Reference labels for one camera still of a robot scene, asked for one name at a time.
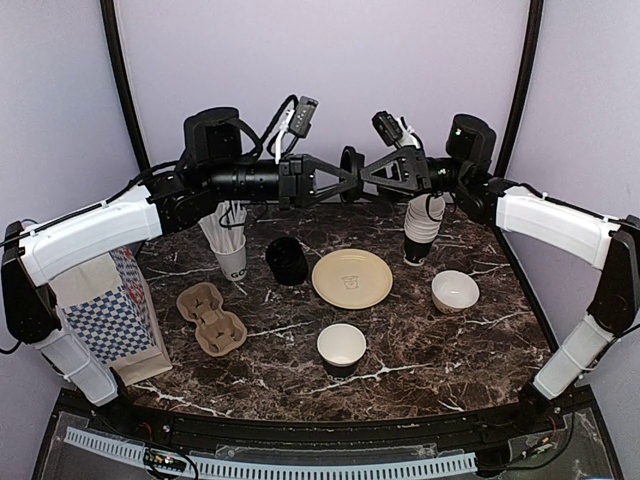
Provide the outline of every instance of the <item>black paper cup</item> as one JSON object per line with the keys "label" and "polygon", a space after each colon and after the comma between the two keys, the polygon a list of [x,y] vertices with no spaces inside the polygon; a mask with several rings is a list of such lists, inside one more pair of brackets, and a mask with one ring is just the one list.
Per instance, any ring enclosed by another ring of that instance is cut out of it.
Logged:
{"label": "black paper cup", "polygon": [[295,238],[281,237],[269,244],[265,258],[276,281],[293,286],[303,283],[309,275],[309,265],[300,242]]}
{"label": "black paper cup", "polygon": [[413,267],[420,266],[431,251],[433,241],[429,243],[418,243],[404,235],[404,261]]}
{"label": "black paper cup", "polygon": [[367,350],[364,334],[346,323],[336,323],[322,330],[317,345],[322,366],[334,380],[345,380],[353,375]]}

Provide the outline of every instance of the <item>black cylinder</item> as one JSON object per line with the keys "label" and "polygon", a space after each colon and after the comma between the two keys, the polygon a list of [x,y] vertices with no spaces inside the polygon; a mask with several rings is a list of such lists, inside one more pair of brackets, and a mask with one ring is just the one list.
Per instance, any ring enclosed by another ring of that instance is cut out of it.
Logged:
{"label": "black cylinder", "polygon": [[418,266],[424,263],[431,251],[433,240],[429,243],[418,243],[404,235],[404,259],[409,265]]}
{"label": "black cylinder", "polygon": [[291,237],[280,237],[267,247],[265,258],[276,281],[293,286],[303,283],[309,275],[309,265],[300,242]]}
{"label": "black cylinder", "polygon": [[279,179],[278,165],[266,160],[251,165],[217,165],[203,186],[225,200],[278,200]]}
{"label": "black cylinder", "polygon": [[453,158],[427,158],[432,193],[453,191],[458,182],[460,163]]}

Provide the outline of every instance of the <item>white wall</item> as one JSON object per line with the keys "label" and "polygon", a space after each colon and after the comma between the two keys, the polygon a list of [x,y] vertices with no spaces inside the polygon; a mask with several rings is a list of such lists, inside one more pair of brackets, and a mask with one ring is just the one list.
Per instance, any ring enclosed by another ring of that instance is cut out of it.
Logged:
{"label": "white wall", "polygon": [[320,101],[298,147],[338,162],[353,145],[387,152],[371,126],[405,115],[444,154],[451,120],[504,131],[528,1],[127,0],[120,32],[152,163],[183,150],[182,124],[232,105],[259,134],[289,93]]}
{"label": "white wall", "polygon": [[[0,65],[2,232],[102,199],[135,175],[99,2],[2,2]],[[2,478],[31,478],[62,383],[33,348],[0,356]]]}
{"label": "white wall", "polygon": [[[640,3],[546,2],[531,90],[508,176],[588,209],[640,214]],[[559,340],[598,273],[510,236]],[[615,346],[593,385],[626,478],[638,478],[640,335]]]}

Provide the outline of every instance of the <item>black wire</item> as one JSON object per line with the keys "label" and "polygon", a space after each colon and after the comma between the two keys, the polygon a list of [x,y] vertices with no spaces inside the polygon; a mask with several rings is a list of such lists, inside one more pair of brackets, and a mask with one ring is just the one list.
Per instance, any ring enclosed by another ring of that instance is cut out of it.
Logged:
{"label": "black wire", "polygon": [[12,353],[15,353],[15,351],[20,348],[20,345],[22,345],[22,340],[18,340],[18,343],[16,343],[13,347],[11,347],[9,350],[3,350],[0,348],[0,354],[2,355],[11,355]]}
{"label": "black wire", "polygon": [[[604,215],[600,215],[599,213],[592,212],[591,210],[587,210],[586,208],[582,208],[582,207],[579,207],[577,205],[573,205],[571,203],[565,202],[564,200],[559,200],[557,198],[553,198],[553,197],[549,197],[549,196],[545,197],[542,193],[540,193],[538,190],[533,188],[528,183],[520,183],[520,184],[518,184],[518,186],[525,187],[527,190],[529,190],[531,193],[533,193],[536,197],[542,198],[543,200],[546,200],[547,202],[553,203],[555,205],[560,205],[561,207],[568,207],[568,208],[571,208],[573,210],[577,210],[578,212],[586,213],[587,215],[591,215],[592,217],[595,217],[598,220],[606,220],[607,219],[607,217],[605,217]],[[614,220],[614,219],[611,219],[610,221],[612,223],[620,223],[621,222],[621,220]]]}
{"label": "black wire", "polygon": [[184,454],[184,453],[180,453],[180,452],[179,452],[178,450],[176,450],[175,448],[169,447],[169,446],[167,446],[167,445],[160,445],[159,443],[155,443],[155,442],[152,442],[152,441],[150,441],[150,440],[141,440],[141,439],[139,439],[139,438],[132,437],[132,436],[130,436],[130,435],[126,435],[126,434],[124,434],[124,433],[122,433],[122,432],[119,432],[119,431],[118,431],[118,430],[116,430],[115,428],[113,428],[113,427],[111,426],[111,424],[109,423],[109,421],[108,421],[108,420],[107,420],[103,415],[99,414],[99,413],[98,413],[98,412],[96,412],[95,410],[92,410],[92,411],[91,411],[91,414],[92,414],[94,417],[99,418],[99,419],[100,419],[100,421],[101,421],[101,422],[102,422],[102,423],[103,423],[103,424],[104,424],[104,425],[105,425],[109,430],[111,430],[111,432],[112,432],[112,433],[114,433],[115,435],[118,435],[119,437],[123,437],[123,438],[126,438],[126,439],[128,439],[128,440],[133,440],[133,441],[135,441],[135,442],[143,442],[143,443],[145,443],[145,444],[147,444],[147,445],[151,445],[153,448],[157,448],[157,449],[162,450],[162,451],[165,451],[165,452],[171,452],[171,453],[173,453],[173,454],[178,455],[179,457],[184,458],[184,459],[185,459],[185,460],[186,460],[186,461],[191,465],[191,468],[193,468],[194,480],[198,480],[198,479],[200,478],[200,472],[198,471],[198,466],[196,465],[196,463],[195,463],[193,460],[191,460],[191,458],[190,458],[188,455],[186,455],[186,454]]}
{"label": "black wire", "polygon": [[138,175],[136,175],[131,180],[129,180],[129,183],[127,184],[126,187],[124,187],[122,190],[120,190],[116,194],[112,195],[111,197],[109,197],[107,199],[107,203],[112,203],[112,202],[116,201],[118,198],[120,198],[122,195],[127,193],[133,187],[138,185],[138,183],[140,183],[142,180],[144,180],[144,178],[147,175],[149,175],[149,174],[151,174],[153,172],[157,172],[158,170],[163,170],[163,169],[169,168],[169,167],[175,167],[176,165],[178,165],[178,163],[179,163],[179,160],[178,161],[174,160],[174,161],[171,161],[171,162],[164,162],[164,163],[160,163],[158,165],[154,165],[153,167],[148,168],[148,169],[140,172]]}
{"label": "black wire", "polygon": [[431,204],[431,198],[432,197],[433,197],[433,195],[428,195],[427,196],[427,202],[426,202],[426,205],[425,205],[425,210],[427,211],[427,217],[429,217],[429,220],[431,220],[432,222],[440,223],[442,221],[442,219],[438,220],[436,218],[433,218],[431,216],[431,212],[429,211],[429,205]]}
{"label": "black wire", "polygon": [[[229,202],[229,208],[227,208],[227,211],[224,212],[224,215],[222,215],[219,219],[218,219],[218,225],[220,225],[221,228],[226,228],[227,230],[231,230],[232,228],[235,227],[244,227],[245,226],[245,222],[241,222],[241,223],[229,223],[229,214],[231,213],[231,210],[233,209],[233,206],[231,205],[231,202]],[[226,218],[227,219],[227,223],[223,224],[222,223],[222,219]]]}
{"label": "black wire", "polygon": [[453,200],[453,212],[451,212],[451,215],[454,215],[458,211],[458,199],[451,192],[449,193],[449,195],[451,196],[451,199]]}
{"label": "black wire", "polygon": [[527,101],[527,92],[531,82],[531,75],[534,68],[534,60],[536,56],[536,46],[538,44],[538,36],[540,35],[540,25],[542,24],[542,10],[544,0],[530,0],[529,14],[527,18],[527,27],[524,36],[524,44],[522,46],[522,56],[520,57],[520,67],[518,69],[518,79],[513,92],[513,100],[509,110],[509,118],[507,126],[502,136],[502,147],[496,162],[494,175],[496,177],[504,177],[509,167],[509,160],[513,153],[513,148],[518,136],[520,122]]}
{"label": "black wire", "polygon": [[284,111],[287,109],[287,107],[291,102],[293,102],[293,108],[296,108],[298,106],[298,97],[292,94],[292,95],[289,95],[284,102],[282,102],[282,104],[276,111],[276,114],[273,116],[273,118],[269,122],[269,125],[267,125],[267,128],[265,128],[264,133],[262,134],[262,137],[260,137],[260,141],[263,144],[267,141],[267,138],[269,138],[269,135],[271,135],[271,132],[273,131],[275,126],[278,124],[280,117],[282,116],[282,114],[284,113]]}
{"label": "black wire", "polygon": [[625,332],[623,332],[623,333],[618,337],[618,339],[617,339],[617,340],[620,340],[621,338],[626,337],[626,336],[627,336],[627,335],[629,335],[631,332],[635,332],[638,328],[640,328],[640,323],[639,323],[638,325],[636,325],[635,327],[631,327],[631,328],[629,328],[628,330],[626,330]]}
{"label": "black wire", "polygon": [[[276,154],[273,151],[273,146],[276,143],[276,139],[278,138],[277,135],[271,137],[271,140],[269,140],[269,144],[267,145],[267,153],[269,155],[271,155],[272,157],[275,157]],[[300,137],[294,135],[293,139],[291,140],[291,142],[289,143],[289,146],[285,149],[284,154],[287,155],[289,153],[291,153],[291,150],[293,150],[293,147],[296,146],[296,143],[298,143],[298,140],[300,140]]]}
{"label": "black wire", "polygon": [[[153,167],[148,168],[148,169],[144,170],[143,172],[140,172],[138,175],[136,175],[134,178],[132,178],[129,181],[129,183],[127,184],[126,187],[124,187],[122,190],[120,190],[115,195],[112,195],[111,197],[109,197],[107,199],[106,203],[107,204],[112,203],[115,200],[117,200],[118,198],[120,198],[122,195],[124,195],[129,190],[131,190],[133,187],[135,187],[138,183],[140,183],[140,181],[144,180],[149,174],[151,174],[153,172],[156,172],[158,170],[162,170],[162,169],[168,168],[168,167],[173,167],[177,163],[178,163],[177,161],[164,162],[164,163],[161,163],[159,165],[154,165]],[[42,232],[43,230],[46,230],[47,228],[53,227],[54,225],[58,225],[58,224],[60,224],[62,222],[66,222],[67,220],[70,220],[70,219],[72,219],[74,217],[77,217],[79,215],[83,215],[85,213],[89,213],[89,212],[91,212],[93,210],[97,210],[98,208],[101,208],[101,207],[102,207],[101,203],[94,203],[93,205],[89,205],[88,207],[81,208],[80,210],[76,210],[75,212],[67,213],[66,215],[63,215],[62,217],[56,218],[55,220],[51,220],[50,222],[45,223],[44,225],[40,225],[39,227],[35,228],[34,230],[21,233],[20,235],[18,235],[16,237],[12,237],[10,239],[4,240],[3,242],[0,242],[0,248],[4,247],[8,243],[19,242],[23,238],[27,238],[28,236],[30,236],[32,232],[33,233]]]}
{"label": "black wire", "polygon": [[555,462],[560,455],[562,455],[565,450],[567,449],[567,447],[569,446],[569,444],[571,443],[571,440],[573,438],[573,432],[575,430],[575,426],[576,426],[576,411],[574,410],[573,412],[571,412],[571,428],[569,429],[569,435],[567,436],[566,441],[564,442],[564,445],[562,446],[562,448],[560,448],[556,454],[549,458],[548,460],[538,464],[538,465],[531,465],[531,466],[523,466],[523,467],[510,467],[507,466],[505,468],[505,470],[538,470],[540,468],[546,467],[547,465],[550,465],[551,463]]}
{"label": "black wire", "polygon": [[267,202],[266,200],[262,200],[259,203],[264,204],[264,210],[262,211],[262,213],[260,213],[260,215],[255,216],[255,220],[254,220],[255,222],[258,222],[258,220],[261,220],[269,212],[269,202]]}
{"label": "black wire", "polygon": [[567,449],[567,447],[569,446],[569,444],[571,443],[571,440],[573,438],[573,431],[575,430],[575,425],[576,425],[576,411],[575,411],[575,405],[576,405],[576,395],[575,392],[572,393],[572,402],[571,402],[571,408],[572,408],[572,412],[571,412],[571,427],[569,428],[569,434],[566,437],[566,440],[564,442],[564,445],[562,445],[562,447],[560,449],[558,449],[556,451],[556,454],[549,458],[548,460],[539,463],[538,465],[531,465],[531,466],[523,466],[523,467],[513,467],[512,465],[514,463],[520,462],[522,460],[524,460],[527,457],[523,457],[523,453],[525,453],[527,450],[521,452],[516,458],[514,458],[513,460],[504,463],[502,465],[482,465],[482,464],[477,464],[478,468],[480,468],[481,470],[487,470],[487,471],[495,471],[495,470],[538,470],[540,468],[546,467],[547,465],[550,465],[551,463],[555,462],[560,455],[562,455],[565,450]]}
{"label": "black wire", "polygon": [[422,143],[422,139],[420,138],[420,136],[416,132],[413,132],[411,136],[418,140],[418,143],[420,144],[420,150],[424,152],[424,143]]}

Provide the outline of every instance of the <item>stack of paper cups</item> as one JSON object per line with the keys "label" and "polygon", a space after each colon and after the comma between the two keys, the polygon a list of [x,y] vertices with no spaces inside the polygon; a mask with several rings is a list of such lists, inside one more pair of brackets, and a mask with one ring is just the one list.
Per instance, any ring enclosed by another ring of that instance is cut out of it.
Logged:
{"label": "stack of paper cups", "polygon": [[444,198],[431,195],[420,195],[409,202],[404,219],[405,263],[424,263],[440,230],[445,206]]}

